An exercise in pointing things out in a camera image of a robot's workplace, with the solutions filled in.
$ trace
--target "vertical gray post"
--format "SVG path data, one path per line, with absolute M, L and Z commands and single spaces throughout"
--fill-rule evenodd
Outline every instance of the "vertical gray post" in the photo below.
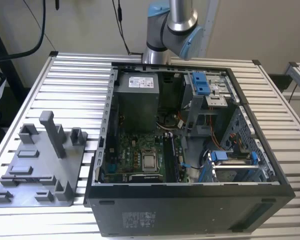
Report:
M 20 132 L 19 137 L 23 144 L 34 144 L 32 140 L 32 135 L 38 135 L 38 131 L 34 124 L 23 124 Z
M 39 121 L 44 126 L 56 155 L 62 159 L 66 155 L 66 152 L 54 123 L 54 113 L 52 111 L 42 111 Z

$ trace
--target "white wall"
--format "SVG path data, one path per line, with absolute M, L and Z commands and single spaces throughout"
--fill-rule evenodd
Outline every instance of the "white wall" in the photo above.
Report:
M 207 57 L 258 59 L 283 74 L 300 63 L 300 0 L 220 0 Z
M 122 25 L 131 52 L 143 52 L 147 38 L 148 5 L 154 0 L 121 0 Z M 42 0 L 26 0 L 42 23 Z M 194 0 L 203 24 L 207 0 Z M 57 51 L 95 54 L 127 54 L 119 35 L 111 0 L 46 0 L 45 33 Z M 9 53 L 29 50 L 37 43 L 40 29 L 22 0 L 0 0 L 0 36 Z M 13 60 L 27 86 L 36 80 L 53 48 L 44 38 L 32 56 Z

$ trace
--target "gray power supply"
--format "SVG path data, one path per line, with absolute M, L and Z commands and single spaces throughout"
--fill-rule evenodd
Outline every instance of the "gray power supply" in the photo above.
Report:
M 155 73 L 124 73 L 120 75 L 119 113 L 126 132 L 149 133 L 156 129 L 159 103 L 158 75 Z

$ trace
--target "motherboard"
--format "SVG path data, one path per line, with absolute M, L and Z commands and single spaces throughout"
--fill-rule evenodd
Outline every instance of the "motherboard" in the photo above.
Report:
M 105 183 L 186 181 L 179 136 L 122 133 L 118 142 L 117 158 L 105 166 Z

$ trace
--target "green circuit board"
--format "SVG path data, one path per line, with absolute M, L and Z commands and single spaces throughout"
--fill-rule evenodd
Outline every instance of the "green circuit board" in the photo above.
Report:
M 178 136 L 174 137 L 173 143 L 176 158 L 179 160 L 179 156 L 182 156 L 182 159 L 184 159 L 180 138 Z M 156 171 L 143 172 L 142 155 L 144 152 L 155 154 Z M 159 174 L 163 176 L 163 182 L 166 181 L 163 136 L 148 134 L 120 135 L 118 161 L 115 168 L 105 167 L 105 182 L 127 183 L 129 176 L 135 174 Z

